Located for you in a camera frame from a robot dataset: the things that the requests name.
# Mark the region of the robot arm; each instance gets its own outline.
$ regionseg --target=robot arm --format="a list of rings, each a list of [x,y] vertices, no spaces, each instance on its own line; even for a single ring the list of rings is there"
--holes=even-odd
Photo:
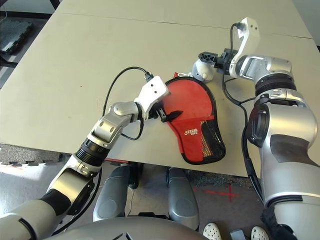
[[[239,50],[226,48],[220,57],[200,53],[192,75],[210,81],[217,68],[254,82],[254,108],[245,135],[260,152],[262,219],[274,239],[317,239],[320,167],[308,157],[317,135],[316,118],[297,92],[288,60],[250,55],[259,43],[257,23],[247,17],[231,31],[233,26],[242,39]]]
[[[168,93],[167,86],[155,76],[134,101],[112,105],[52,180],[47,193],[0,217],[0,239],[44,239],[51,236],[66,215],[77,215],[94,189],[93,178],[123,128],[138,118],[148,119],[151,107]]]

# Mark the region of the tabletop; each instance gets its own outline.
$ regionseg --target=tabletop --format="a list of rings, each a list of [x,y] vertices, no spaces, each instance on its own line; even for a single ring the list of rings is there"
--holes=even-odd
[[[320,54],[290,0],[64,0],[48,20],[0,90],[0,142],[28,148],[73,153],[101,117],[104,98],[115,76],[140,66],[164,81],[174,72],[188,73],[198,54],[228,48],[229,28],[245,17],[260,28],[253,54],[288,59],[297,89],[320,120],[318,90]],[[184,169],[246,176],[241,153],[243,112],[229,102],[216,74],[207,86],[217,104],[225,157],[205,165],[186,163],[166,123],[148,120],[139,140],[119,138],[110,158]],[[138,71],[115,84],[109,103],[132,101],[145,83]],[[239,100],[253,97],[254,83],[228,83]],[[250,112],[252,102],[245,104]],[[139,123],[124,131],[138,133]],[[257,174],[258,149],[249,144]],[[320,139],[309,156],[318,164]]]

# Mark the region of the cable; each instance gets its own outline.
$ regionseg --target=cable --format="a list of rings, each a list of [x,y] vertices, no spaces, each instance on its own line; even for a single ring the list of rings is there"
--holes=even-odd
[[[235,77],[234,77],[234,78],[230,78],[230,79],[228,79],[228,80],[225,80],[224,83],[227,83],[227,82],[230,82],[230,81],[236,80],[236,79],[237,79],[237,78],[235,78]]]
[[[241,101],[240,104],[244,104],[246,102],[249,102],[249,101],[252,101],[252,100],[255,100],[255,99],[256,99],[255,97],[250,97],[250,98],[248,98],[246,100]]]
[[[133,200],[134,200],[134,194],[135,194],[135,192],[133,191],[133,189],[131,188],[131,187],[128,187],[128,189],[130,189],[131,190],[131,192],[132,192],[132,197],[131,197],[131,203],[130,203],[130,211],[129,211],[129,213],[126,215],[127,217],[130,215],[130,213],[131,213],[131,210],[132,210],[132,202],[133,202]]]
[[[5,12],[5,17],[0,20],[0,23],[2,23],[2,21],[4,21],[8,17],[8,13],[7,13],[7,10],[6,10],[5,6],[2,6],[2,7],[3,7],[3,10]]]
[[[127,67],[127,68],[123,69],[121,72],[119,72],[119,74],[118,74],[118,75],[114,78],[114,80],[112,81],[111,86],[110,86],[110,88],[109,88],[109,90],[108,90],[108,92],[107,92],[107,94],[106,94],[105,101],[104,101],[104,105],[103,105],[103,110],[102,110],[102,117],[103,117],[104,115],[106,115],[107,102],[108,102],[109,95],[110,95],[110,93],[111,93],[111,90],[112,90],[114,84],[116,83],[116,81],[118,80],[118,78],[119,78],[122,74],[124,74],[126,71],[129,71],[129,70],[140,70],[140,71],[144,72],[146,78],[148,77],[148,75],[150,75],[149,72],[147,72],[147,71],[146,71],[145,69],[143,69],[142,67],[138,67],[138,66],[130,66],[130,67]],[[128,136],[128,135],[125,135],[124,133],[121,133],[121,136],[123,136],[123,137],[125,137],[125,138],[127,138],[127,139],[129,139],[129,140],[132,140],[132,141],[135,141],[135,140],[139,139],[140,136],[141,136],[141,134],[142,134],[142,132],[143,132],[143,130],[144,130],[144,119],[143,119],[143,117],[141,116],[141,114],[140,114],[138,120],[140,120],[140,130],[139,130],[139,133],[138,133],[138,136],[137,136],[137,137],[130,137],[130,136]]]
[[[237,27],[238,23],[234,23],[231,25],[230,28],[230,53],[228,54],[225,62],[224,62],[224,66],[223,66],[223,73],[222,73],[222,90],[223,93],[225,95],[225,97],[230,100],[233,104],[237,105],[238,107],[240,107],[243,110],[243,114],[244,114],[244,128],[242,131],[242,135],[241,135],[241,150],[242,150],[242,155],[243,155],[243,160],[244,160],[244,164],[245,164],[245,169],[246,172],[248,174],[248,177],[253,185],[254,190],[256,191],[257,195],[259,196],[261,202],[263,203],[263,198],[262,198],[262,189],[261,189],[261,185],[259,183],[254,165],[252,163],[252,160],[249,156],[249,151],[248,151],[248,141],[246,138],[246,129],[247,129],[247,125],[248,125],[248,113],[247,110],[245,109],[244,106],[242,106],[242,104],[254,100],[254,97],[248,98],[246,100],[243,101],[238,101],[237,99],[233,98],[231,96],[231,94],[228,92],[227,90],[227,86],[226,83],[229,81],[234,80],[234,78],[228,79],[225,81],[225,73],[227,70],[227,65],[230,64],[230,60],[231,60],[231,56],[232,56],[232,52],[233,52],[233,29],[234,27]]]
[[[56,230],[52,236],[57,235],[59,233],[61,233],[63,230],[67,229],[71,224],[73,224],[75,221],[77,221],[84,213],[85,211],[89,208],[89,206],[92,204],[92,202],[94,201],[98,190],[99,190],[99,186],[100,186],[100,182],[101,182],[101,176],[102,176],[102,168],[99,171],[99,176],[98,176],[98,181],[96,183],[96,187],[94,189],[93,195],[90,198],[89,202],[87,203],[87,205],[82,209],[82,211],[80,213],[78,213],[76,216],[74,216],[74,218],[69,221],[67,224],[65,224],[64,226],[62,226],[61,228],[59,228],[58,230]]]
[[[138,67],[138,66],[130,66],[130,67],[127,67],[127,68],[123,69],[121,72],[119,72],[119,74],[118,74],[118,75],[114,78],[114,80],[112,81],[111,86],[110,86],[110,88],[109,88],[109,90],[108,90],[108,93],[106,94],[105,101],[104,101],[104,105],[103,105],[102,117],[103,117],[104,115],[106,115],[107,102],[108,102],[109,95],[110,95],[110,92],[111,92],[114,84],[116,83],[116,81],[118,80],[118,78],[119,78],[122,74],[124,74],[126,71],[133,70],[133,69],[135,69],[135,70],[140,70],[140,71],[144,72],[144,74],[148,74],[148,72],[147,72],[146,70],[144,70],[142,67]]]

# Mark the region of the red bag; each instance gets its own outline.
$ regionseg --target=red bag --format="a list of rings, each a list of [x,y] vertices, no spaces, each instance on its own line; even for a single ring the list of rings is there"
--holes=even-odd
[[[163,102],[169,114],[183,111],[168,122],[175,133],[183,159],[190,164],[208,164],[226,154],[220,135],[214,96],[208,87],[193,77],[175,77],[166,83],[170,95]]]

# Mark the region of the shoe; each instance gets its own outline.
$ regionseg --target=shoe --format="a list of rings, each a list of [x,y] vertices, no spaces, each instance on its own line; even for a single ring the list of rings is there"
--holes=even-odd
[[[218,226],[209,222],[203,229],[203,236],[210,240],[222,240]]]
[[[269,240],[269,237],[262,227],[255,226],[251,231],[251,240]]]

